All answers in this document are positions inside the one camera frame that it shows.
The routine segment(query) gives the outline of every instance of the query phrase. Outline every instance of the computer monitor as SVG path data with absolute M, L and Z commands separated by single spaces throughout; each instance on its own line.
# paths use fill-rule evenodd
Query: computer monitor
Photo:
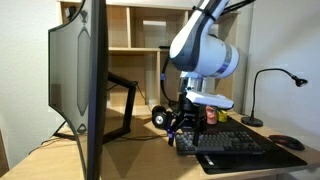
M 108 64 L 105 0 L 82 0 L 69 20 L 49 30 L 49 106 L 74 134 L 85 179 L 99 179 Z

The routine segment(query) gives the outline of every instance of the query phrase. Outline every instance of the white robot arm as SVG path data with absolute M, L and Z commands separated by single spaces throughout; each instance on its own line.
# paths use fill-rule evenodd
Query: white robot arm
M 201 0 L 170 47 L 170 58 L 178 70 L 224 78 L 236 69 L 237 49 L 208 34 L 229 0 Z

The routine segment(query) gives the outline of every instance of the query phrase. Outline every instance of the black keyboard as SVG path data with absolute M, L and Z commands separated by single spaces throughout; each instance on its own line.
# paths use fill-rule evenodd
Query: black keyboard
M 265 151 L 245 131 L 217 131 L 199 135 L 198 146 L 193 145 L 194 132 L 176 133 L 179 155 L 195 154 L 263 154 Z

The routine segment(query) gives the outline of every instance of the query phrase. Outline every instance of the white wall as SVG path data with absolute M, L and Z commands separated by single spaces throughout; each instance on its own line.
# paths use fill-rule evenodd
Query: white wall
M 255 116 L 265 125 L 320 150 L 320 1 L 257 0 L 254 4 L 245 112 L 250 115 L 253 80 L 264 68 L 284 68 L 309 81 L 298 88 L 282 72 L 259 74 Z M 320 170 L 292 173 L 319 179 Z
M 48 29 L 54 0 L 0 0 L 0 128 L 10 168 L 62 120 L 48 113 Z

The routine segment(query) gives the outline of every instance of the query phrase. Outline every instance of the cable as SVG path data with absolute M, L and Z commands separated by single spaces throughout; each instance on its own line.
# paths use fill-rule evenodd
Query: cable
M 157 138 L 161 138 L 161 137 L 167 137 L 166 134 L 160 134 L 160 135 L 154 135 L 154 136 L 136 136 L 136 137 L 132 137 L 132 138 L 129 138 L 129 137 L 119 137 L 121 138 L 122 140 L 113 140 L 113 141 L 116 141 L 116 142 L 122 142 L 122 141 L 149 141 L 149 140 L 152 140 L 152 139 L 157 139 Z
M 146 101 L 147 101 L 147 99 L 143 96 L 142 91 L 141 91 L 141 89 L 140 89 L 139 85 L 137 84 L 136 86 L 137 86 L 137 88 L 138 88 L 138 90 L 139 90 L 139 92 L 140 92 L 141 97 L 142 97 L 142 98 L 144 99 L 144 101 L 146 102 Z
M 165 81 L 165 73 L 166 73 L 166 69 L 167 69 L 167 66 L 168 66 L 168 63 L 169 63 L 169 55 L 167 56 L 164 64 L 163 64 L 163 67 L 162 67 L 162 71 L 161 71 L 161 77 L 160 77 L 160 86 L 161 86 L 161 92 L 162 94 L 164 95 L 164 97 L 169 101 L 169 105 L 176 102 L 174 100 L 171 100 L 168 96 L 167 96 L 167 93 L 166 93 L 166 90 L 164 88 L 164 81 Z
M 253 3 L 254 1 L 256 1 L 256 0 L 244 0 L 244 1 L 241 1 L 239 3 L 233 4 L 231 6 L 228 6 L 228 7 L 224 8 L 224 10 L 221 13 L 221 16 L 225 15 L 225 14 L 227 14 L 229 12 L 235 11 L 237 9 L 240 9 L 240 8 L 250 4 L 250 3 Z
M 115 84 L 112 87 L 110 87 L 109 89 L 107 89 L 107 91 L 110 91 L 111 89 L 115 88 L 116 86 L 118 86 L 119 84 Z
M 51 145 L 51 144 L 53 144 L 53 143 L 55 143 L 55 142 L 61 141 L 61 140 L 63 140 L 63 138 L 54 138 L 54 139 L 45 140 L 45 141 L 43 141 L 43 142 L 41 143 L 41 146 L 36 147 L 36 148 L 34 148 L 33 150 L 31 150 L 31 151 L 29 152 L 29 155 L 30 155 L 33 151 L 35 151 L 35 150 L 37 150 L 37 149 L 40 149 L 40 148 L 42 148 L 42 147 L 49 146 L 49 145 Z

